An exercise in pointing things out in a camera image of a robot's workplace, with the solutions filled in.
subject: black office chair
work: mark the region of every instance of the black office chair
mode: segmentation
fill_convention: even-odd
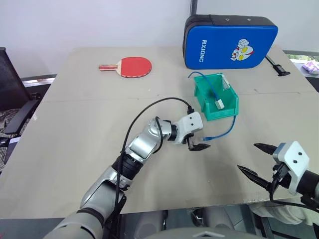
[[[0,172],[11,138],[21,129],[39,104],[39,95],[30,95],[15,71],[4,47],[0,47]]]

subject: table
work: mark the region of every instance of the table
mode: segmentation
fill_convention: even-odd
[[[134,55],[152,61],[147,76],[127,79],[98,71],[98,64]],[[268,193],[237,168],[243,165],[271,179],[275,162],[253,146],[256,142],[297,140],[311,158],[310,169],[319,172],[318,94],[279,47],[269,55],[291,74],[277,77],[267,60],[252,69],[201,71],[224,72],[237,92],[235,127],[201,152],[166,142],[135,177],[122,213],[267,200]],[[87,189],[119,155],[129,124],[146,105],[174,96],[200,111],[190,72],[179,47],[74,49],[0,177],[0,218],[56,218],[76,211]],[[174,121],[185,114],[180,102],[157,104],[137,121],[130,139],[154,116]],[[202,118],[197,138],[223,133],[232,122]],[[284,189],[275,194],[287,197]]]

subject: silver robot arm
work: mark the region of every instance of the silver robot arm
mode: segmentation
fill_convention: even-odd
[[[255,143],[257,148],[272,155],[276,164],[273,167],[273,181],[267,182],[249,168],[239,169],[254,183],[265,188],[270,194],[270,201],[282,205],[308,208],[319,213],[319,175],[309,171],[309,157],[297,141],[281,143],[278,147]],[[304,205],[274,200],[273,195],[278,186],[287,188],[289,193],[300,193]]]
[[[120,176],[119,204],[123,207],[126,197],[125,190],[132,184],[133,178],[156,150],[161,140],[175,144],[187,141],[189,150],[202,150],[209,145],[194,145],[190,137],[203,128],[198,112],[193,112],[171,124],[168,120],[152,119],[144,130],[137,135],[125,148]],[[117,169],[120,157],[109,166],[98,180],[85,193],[78,211],[66,217],[45,239],[100,239],[106,220],[114,212],[116,197]]]

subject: chair armrest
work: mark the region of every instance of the chair armrest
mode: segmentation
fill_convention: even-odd
[[[9,142],[10,142],[9,138],[0,138],[0,148],[8,147]]]
[[[6,150],[6,154],[5,154],[5,158],[4,158],[4,162],[3,162],[4,164],[6,164],[8,162],[8,160],[9,160],[16,144],[19,142],[19,140],[20,140],[20,137],[10,139],[10,143],[9,143],[8,148]]]
[[[24,106],[22,106],[22,108],[18,111],[18,113],[16,113],[16,115],[12,118],[10,123],[5,127],[3,133],[19,133],[26,119],[31,116],[31,114],[36,109],[39,103],[39,100],[32,100],[25,103]]]

